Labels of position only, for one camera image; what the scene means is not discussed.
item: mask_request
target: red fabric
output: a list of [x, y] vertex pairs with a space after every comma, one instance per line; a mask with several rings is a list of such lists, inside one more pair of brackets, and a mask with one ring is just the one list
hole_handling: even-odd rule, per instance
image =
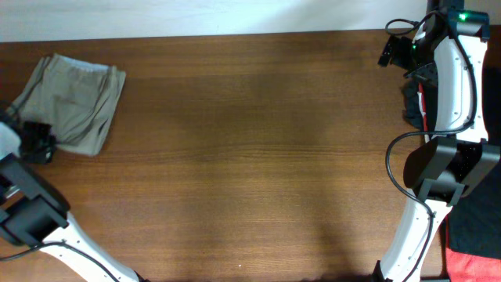
[[467, 255], [451, 250], [449, 248], [449, 227], [447, 228], [445, 259], [451, 282], [501, 282], [501, 260]]

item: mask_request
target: black mount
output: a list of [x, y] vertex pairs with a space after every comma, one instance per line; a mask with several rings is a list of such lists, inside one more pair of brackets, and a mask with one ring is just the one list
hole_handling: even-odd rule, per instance
[[8, 208], [0, 208], [0, 237], [9, 243], [34, 247], [68, 225], [70, 204], [64, 196], [10, 154], [0, 160], [0, 205], [16, 193], [23, 196]]
[[500, 154], [498, 146], [438, 136], [407, 157], [404, 183], [421, 201], [435, 199], [453, 206], [490, 173]]

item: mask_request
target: black fabric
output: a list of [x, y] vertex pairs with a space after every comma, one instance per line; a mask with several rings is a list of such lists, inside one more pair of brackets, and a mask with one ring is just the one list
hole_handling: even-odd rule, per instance
[[[501, 146], [501, 71], [484, 70], [483, 107], [489, 143]], [[449, 247], [501, 259], [501, 164], [449, 215]]]
[[402, 94], [405, 97], [404, 118], [413, 127], [424, 130], [423, 116], [421, 116], [419, 96], [417, 95], [418, 91], [418, 82], [415, 80], [411, 80], [404, 86], [402, 90]]

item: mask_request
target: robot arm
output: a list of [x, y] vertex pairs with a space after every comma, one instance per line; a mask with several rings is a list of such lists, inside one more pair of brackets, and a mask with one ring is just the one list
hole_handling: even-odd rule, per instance
[[[380, 59], [380, 65], [398, 65], [423, 83], [438, 83], [438, 94], [427, 97], [436, 104], [436, 119], [428, 120], [434, 131], [462, 128], [472, 120], [473, 99], [476, 114], [473, 125], [454, 136], [432, 136], [431, 140], [409, 155], [404, 169], [404, 181], [412, 195], [427, 204], [434, 213], [430, 219], [425, 207], [407, 200], [402, 221], [392, 245], [378, 262], [373, 281], [420, 281], [420, 268], [429, 245], [425, 244], [428, 232], [435, 235], [440, 223], [451, 212], [461, 197], [467, 196], [499, 161], [499, 148], [486, 144], [482, 101], [482, 64], [487, 50], [488, 15], [463, 11], [463, 1], [428, 2], [428, 13], [439, 12], [443, 17], [431, 16], [424, 22], [413, 40], [392, 36]], [[442, 18], [457, 32], [467, 60], [474, 66], [476, 96], [473, 95], [472, 78], [467, 61], [456, 41], [450, 38]], [[429, 66], [436, 72], [429, 71]], [[433, 228], [429, 230], [430, 220]], [[413, 267], [416, 270], [406, 278]]]
[[85, 234], [63, 195], [17, 158], [20, 144], [16, 132], [0, 122], [0, 204], [23, 194], [7, 209], [0, 209], [0, 237], [14, 245], [39, 248], [87, 281], [147, 282]]

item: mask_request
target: black wire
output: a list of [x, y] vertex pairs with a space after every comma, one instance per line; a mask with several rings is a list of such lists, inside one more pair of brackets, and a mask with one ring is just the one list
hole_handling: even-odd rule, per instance
[[20, 259], [20, 258], [23, 258], [25, 255], [32, 254], [32, 253], [39, 251], [43, 248], [47, 248], [47, 247], [51, 247], [51, 246], [64, 247], [64, 248], [67, 248], [68, 250], [71, 250], [71, 251], [81, 255], [82, 257], [84, 257], [84, 258], [88, 259], [89, 261], [91, 261], [92, 263], [96, 264], [100, 269], [102, 269], [106, 274], [108, 274], [108, 276], [114, 282], [120, 282], [101, 262], [97, 261], [92, 256], [85, 254], [83, 251], [80, 251], [77, 248], [71, 247], [69, 244], [66, 244], [64, 242], [52, 242], [52, 243], [47, 243], [47, 244], [41, 244], [41, 245], [32, 247], [29, 250], [23, 251], [19, 254], [10, 255], [8, 257], [0, 258], [0, 262], [10, 262], [10, 261], [13, 261], [15, 259]]
[[414, 24], [413, 28], [408, 29], [407, 31], [400, 32], [400, 33], [390, 32], [388, 30], [389, 26], [392, 23], [395, 23], [395, 22], [405, 22], [405, 23], [408, 23], [408, 24], [413, 24], [415, 22], [411, 22], [410, 20], [403, 20], [403, 19], [392, 20], [392, 21], [388, 22], [388, 24], [385, 27], [385, 30], [390, 35], [406, 35], [406, 34], [409, 34], [409, 33], [413, 32], [413, 31], [419, 29], [420, 26], [426, 20], [428, 20], [430, 17], [432, 17], [433, 15], [440, 17], [444, 21], [444, 23], [446, 24], [447, 29], [449, 31], [449, 36], [456, 43], [458, 49], [461, 52], [461, 56], [463, 57], [464, 62], [467, 65], [468, 74], [470, 76], [471, 93], [472, 93], [472, 96], [473, 96], [472, 97], [472, 106], [473, 106], [473, 109], [471, 110], [471, 116], [470, 116], [469, 121], [467, 121], [461, 128], [451, 129], [451, 130], [444, 130], [444, 131], [434, 131], [434, 132], [425, 132], [425, 131], [408, 132], [408, 133], [400, 135], [399, 137], [397, 137], [393, 141], [391, 141], [390, 145], [388, 146], [388, 149], [386, 150], [386, 171], [388, 173], [388, 176], [390, 177], [391, 182], [398, 188], [398, 190], [400, 192], [402, 192], [403, 194], [405, 194], [411, 200], [416, 201], [416, 202], [422, 204], [424, 206], [424, 208], [427, 210], [428, 215], [430, 216], [430, 218], [429, 218], [430, 223], [428, 225], [427, 237], [426, 237], [426, 240], [424, 241], [423, 249], [421, 250], [421, 253], [420, 253], [419, 257], [416, 260], [416, 264], [414, 265], [414, 267], [412, 268], [412, 270], [410, 271], [410, 273], [407, 275], [407, 277], [405, 277], [405, 279], [403, 280], [403, 282], [406, 282], [414, 274], [414, 272], [418, 268], [421, 260], [424, 257], [424, 253], [426, 252], [427, 246], [430, 243], [431, 234], [433, 232], [434, 213], [431, 210], [431, 208], [430, 208], [429, 205], [427, 205], [426, 203], [424, 203], [423, 201], [421, 201], [420, 199], [418, 199], [415, 195], [412, 195], [411, 193], [407, 192], [402, 186], [400, 186], [400, 184], [398, 184], [397, 180], [393, 176], [393, 173], [391, 172], [391, 166], [390, 166], [391, 149], [393, 149], [393, 146], [398, 141], [400, 141], [400, 140], [402, 140], [404, 138], [410, 137], [410, 136], [424, 136], [424, 135], [428, 135], [428, 134], [431, 135], [431, 136], [436, 136], [436, 135], [452, 135], [452, 134], [457, 134], [457, 133], [464, 132], [464, 131], [466, 131], [469, 127], [471, 127], [474, 124], [474, 119], [475, 119], [475, 116], [477, 115], [477, 104], [478, 104], [478, 100], [477, 100], [477, 81], [475, 79], [473, 65], [471, 64], [470, 59], [468, 58], [467, 52], [465, 51], [463, 45], [460, 42], [460, 39], [458, 38], [458, 34], [452, 29], [451, 25], [449, 24], [449, 22], [447, 21], [447, 19], [442, 14], [440, 14], [437, 11], [432, 11], [432, 12], [428, 13], [418, 24]]
[[[407, 30], [407, 31], [403, 31], [403, 32], [391, 32], [390, 31], [390, 25], [392, 23], [406, 23], [406, 24], [410, 24], [413, 26], [413, 28]], [[399, 36], [399, 35], [406, 35], [406, 34], [409, 34], [415, 30], [417, 30], [418, 28], [420, 28], [420, 22], [416, 22], [416, 21], [412, 21], [412, 20], [406, 20], [406, 19], [394, 19], [394, 20], [390, 20], [388, 23], [386, 23], [386, 27], [384, 27], [385, 31], [389, 34], [389, 35], [394, 35], [394, 36]]]

